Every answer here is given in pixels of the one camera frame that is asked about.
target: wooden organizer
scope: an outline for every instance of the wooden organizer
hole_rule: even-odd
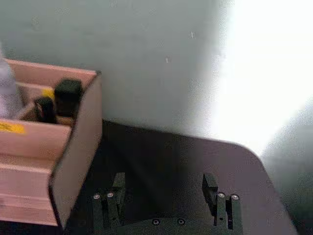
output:
[[[65,227],[102,136],[101,74],[7,60],[24,108],[0,119],[0,220]],[[32,101],[53,96],[64,78],[80,79],[75,119],[36,122]]]

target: screw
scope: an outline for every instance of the screw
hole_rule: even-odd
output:
[[[93,198],[94,198],[95,200],[99,199],[99,198],[100,198],[100,194],[99,194],[99,193],[96,193],[96,194],[93,196]]]
[[[177,220],[177,223],[178,223],[179,225],[184,225],[184,224],[185,224],[185,220],[183,220],[183,219],[178,219],[178,220]]]
[[[160,221],[158,219],[154,219],[154,220],[152,220],[152,224],[157,226],[160,224]]]
[[[112,193],[112,192],[108,193],[108,197],[113,197],[113,196],[114,196],[114,193]]]
[[[225,194],[223,194],[222,192],[219,192],[217,195],[218,195],[219,197],[221,197],[221,198],[224,198],[224,197],[225,197]]]
[[[231,198],[234,199],[234,200],[238,200],[238,199],[239,199],[239,196],[236,195],[236,194],[233,194],[233,195],[231,195]]]

